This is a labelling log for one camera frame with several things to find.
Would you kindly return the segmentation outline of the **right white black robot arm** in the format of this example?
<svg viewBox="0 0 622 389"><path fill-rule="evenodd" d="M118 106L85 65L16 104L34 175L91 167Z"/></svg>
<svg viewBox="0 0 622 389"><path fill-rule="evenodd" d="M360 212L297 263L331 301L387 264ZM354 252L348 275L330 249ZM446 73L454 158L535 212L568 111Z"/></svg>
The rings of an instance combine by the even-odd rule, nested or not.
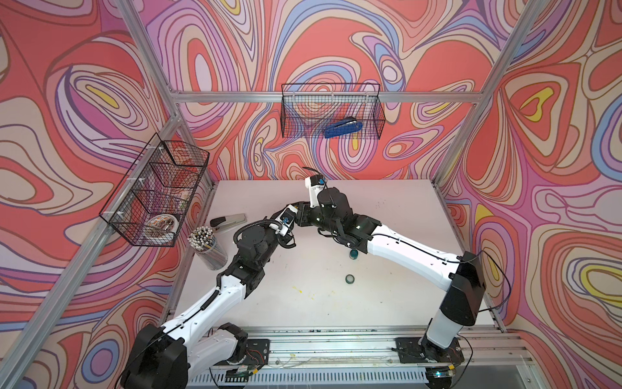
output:
<svg viewBox="0 0 622 389"><path fill-rule="evenodd" d="M313 226L341 246L372 254L424 277L445 296L431 319L421 345L450 348L464 327L476 324L486 285L481 259L469 251L452 254L406 238L379 220L356 214L335 187L308 187L309 202L301 204L296 223Z"/></svg>

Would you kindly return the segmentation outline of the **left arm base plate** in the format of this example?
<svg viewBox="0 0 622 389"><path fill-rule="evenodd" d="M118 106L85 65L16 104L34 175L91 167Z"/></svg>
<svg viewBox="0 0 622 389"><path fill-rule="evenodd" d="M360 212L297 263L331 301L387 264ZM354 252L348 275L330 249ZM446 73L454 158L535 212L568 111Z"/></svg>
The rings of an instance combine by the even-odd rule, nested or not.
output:
<svg viewBox="0 0 622 389"><path fill-rule="evenodd" d="M227 363L231 366L264 366L269 363L271 341L268 339L250 339L246 343L243 357L233 357Z"/></svg>

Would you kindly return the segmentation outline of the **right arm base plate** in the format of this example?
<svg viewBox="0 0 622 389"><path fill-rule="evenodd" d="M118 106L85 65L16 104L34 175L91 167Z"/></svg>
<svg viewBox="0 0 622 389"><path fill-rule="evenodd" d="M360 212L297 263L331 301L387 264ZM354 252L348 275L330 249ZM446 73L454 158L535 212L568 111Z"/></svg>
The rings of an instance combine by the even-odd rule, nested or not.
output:
<svg viewBox="0 0 622 389"><path fill-rule="evenodd" d="M453 338L448 348L441 348L423 337L397 337L395 347L392 348L398 354L402 364L408 363L432 363L461 365L465 358L458 339Z"/></svg>

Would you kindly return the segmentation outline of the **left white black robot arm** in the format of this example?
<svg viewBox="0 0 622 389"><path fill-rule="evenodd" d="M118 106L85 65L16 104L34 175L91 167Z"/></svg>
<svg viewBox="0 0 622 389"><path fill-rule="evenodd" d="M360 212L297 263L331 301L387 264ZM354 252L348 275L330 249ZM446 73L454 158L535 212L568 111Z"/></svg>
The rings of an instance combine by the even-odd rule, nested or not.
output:
<svg viewBox="0 0 622 389"><path fill-rule="evenodd" d="M236 231L238 252L217 276L215 288L174 319L160 327L148 324L138 333L118 386L184 388L219 362L243 360L247 333L216 323L257 288L277 247L294 246L293 224L292 217L266 219Z"/></svg>

